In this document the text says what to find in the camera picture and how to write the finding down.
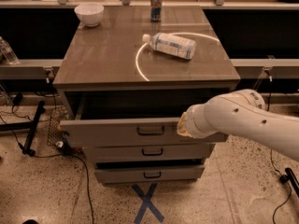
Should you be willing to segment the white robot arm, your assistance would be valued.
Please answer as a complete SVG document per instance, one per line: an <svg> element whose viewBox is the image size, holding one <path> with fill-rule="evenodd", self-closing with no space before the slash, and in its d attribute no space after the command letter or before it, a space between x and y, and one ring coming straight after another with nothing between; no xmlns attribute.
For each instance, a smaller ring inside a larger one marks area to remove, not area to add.
<svg viewBox="0 0 299 224"><path fill-rule="evenodd" d="M299 161L299 118L265 111L263 97L245 89L191 105L181 116L177 133L205 138L225 133L253 140Z"/></svg>

